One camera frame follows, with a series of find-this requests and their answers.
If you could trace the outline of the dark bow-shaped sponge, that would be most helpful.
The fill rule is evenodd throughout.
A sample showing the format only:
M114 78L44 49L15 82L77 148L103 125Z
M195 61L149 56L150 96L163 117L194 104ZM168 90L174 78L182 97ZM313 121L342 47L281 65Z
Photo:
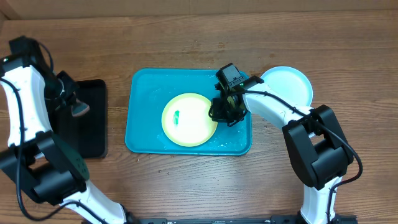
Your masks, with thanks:
M76 99L71 107L72 116L75 118L85 115L89 110L90 106L79 99Z

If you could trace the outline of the yellow-green plate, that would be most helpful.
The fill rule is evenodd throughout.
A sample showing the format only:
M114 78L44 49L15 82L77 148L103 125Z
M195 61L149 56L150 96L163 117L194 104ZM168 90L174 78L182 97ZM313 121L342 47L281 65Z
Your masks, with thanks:
M208 112L211 101L197 93L184 93L172 98L162 112L165 135L183 147L199 146L214 135L218 123Z

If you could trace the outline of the light blue plate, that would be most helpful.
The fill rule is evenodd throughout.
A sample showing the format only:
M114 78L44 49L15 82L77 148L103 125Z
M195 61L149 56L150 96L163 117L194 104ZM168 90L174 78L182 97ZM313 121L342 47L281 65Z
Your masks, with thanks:
M276 66L264 72L261 78L286 100L305 106L312 104L312 84L300 70L293 67Z

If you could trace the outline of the white plate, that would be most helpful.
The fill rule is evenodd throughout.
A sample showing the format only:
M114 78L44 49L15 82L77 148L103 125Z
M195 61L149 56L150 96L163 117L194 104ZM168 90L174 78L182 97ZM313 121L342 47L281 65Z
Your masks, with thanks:
M309 98L307 100L307 106L311 106L312 105L312 101L313 101L313 98Z

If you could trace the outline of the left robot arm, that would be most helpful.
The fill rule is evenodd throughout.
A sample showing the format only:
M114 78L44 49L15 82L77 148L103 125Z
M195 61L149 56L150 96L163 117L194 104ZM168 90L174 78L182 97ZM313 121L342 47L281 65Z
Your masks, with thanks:
M29 220L41 222L68 208L90 223L134 223L125 207L90 181L79 152L53 132L48 114L49 88L69 93L43 59L11 55L1 60L1 85L10 118L9 149L1 169L16 185L17 202Z

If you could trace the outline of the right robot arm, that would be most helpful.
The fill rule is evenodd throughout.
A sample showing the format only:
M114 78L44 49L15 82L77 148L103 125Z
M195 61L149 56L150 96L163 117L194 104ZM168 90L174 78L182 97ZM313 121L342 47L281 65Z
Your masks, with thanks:
M338 223L334 204L354 155L333 111L296 103L259 77L218 76L209 117L234 126L247 113L258 114L282 130L290 164L304 184L300 216L306 223Z

